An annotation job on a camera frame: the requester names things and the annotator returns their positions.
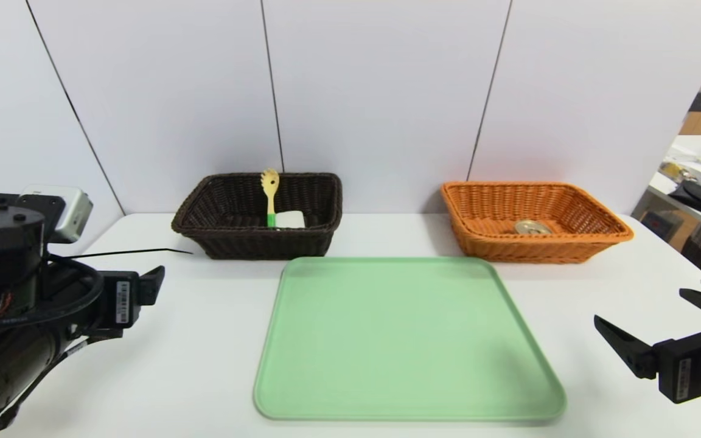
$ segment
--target orange wicker basket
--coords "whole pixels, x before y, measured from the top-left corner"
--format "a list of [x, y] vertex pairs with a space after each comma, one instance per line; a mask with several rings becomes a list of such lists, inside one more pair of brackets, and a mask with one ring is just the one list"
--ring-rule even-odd
[[[442, 197], [462, 251], [496, 262], [582, 263], [634, 236], [582, 189], [559, 182], [448, 182]], [[520, 235], [515, 223], [541, 222], [550, 235]]]

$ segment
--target tabletop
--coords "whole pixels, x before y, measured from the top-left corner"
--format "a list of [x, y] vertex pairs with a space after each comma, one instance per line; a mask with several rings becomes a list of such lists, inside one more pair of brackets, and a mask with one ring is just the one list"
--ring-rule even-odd
[[[253, 383], [280, 261], [209, 260], [170, 230], [172, 214], [123, 217], [87, 252], [167, 247], [83, 261], [97, 269], [167, 275], [158, 302], [124, 338], [58, 366], [0, 433], [19, 438], [623, 437], [701, 436], [701, 399], [673, 405], [638, 380], [593, 328], [593, 315], [650, 344], [701, 331], [678, 296], [701, 272], [630, 217], [635, 238], [577, 265], [494, 263], [567, 392], [552, 422], [278, 422], [259, 415]], [[346, 214], [327, 256], [461, 256], [442, 214]]]
[[[701, 136], [678, 136], [668, 152], [670, 155], [701, 155]], [[689, 216], [701, 222], [701, 211], [693, 209], [684, 203], [679, 202], [669, 196], [678, 185], [670, 178], [656, 172], [648, 184], [648, 191], [662, 200], [667, 201], [673, 207], [685, 211]]]

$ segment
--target green tray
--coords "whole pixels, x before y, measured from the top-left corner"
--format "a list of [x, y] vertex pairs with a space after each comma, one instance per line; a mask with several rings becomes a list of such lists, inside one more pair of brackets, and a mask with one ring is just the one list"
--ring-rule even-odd
[[494, 268], [467, 257], [291, 261], [254, 399], [300, 420], [532, 421], [567, 405]]

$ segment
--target white wall panel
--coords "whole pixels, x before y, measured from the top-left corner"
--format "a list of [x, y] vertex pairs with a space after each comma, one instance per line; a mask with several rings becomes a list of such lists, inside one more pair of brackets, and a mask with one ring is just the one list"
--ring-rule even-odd
[[31, 0], [126, 213], [281, 167], [257, 0]]
[[629, 213], [701, 84], [701, 0], [514, 0], [471, 179]]
[[76, 244], [81, 252], [123, 216], [94, 159], [23, 0], [0, 0], [0, 192], [30, 184], [76, 186], [94, 213]]
[[264, 0], [284, 164], [348, 212], [435, 211], [464, 180], [508, 0]]

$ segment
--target metal lid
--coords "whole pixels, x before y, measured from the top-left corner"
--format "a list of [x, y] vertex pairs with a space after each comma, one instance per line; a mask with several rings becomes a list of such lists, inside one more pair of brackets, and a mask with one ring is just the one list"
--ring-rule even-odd
[[537, 221], [518, 221], [515, 223], [515, 232], [520, 235], [549, 235], [553, 234], [551, 228]]

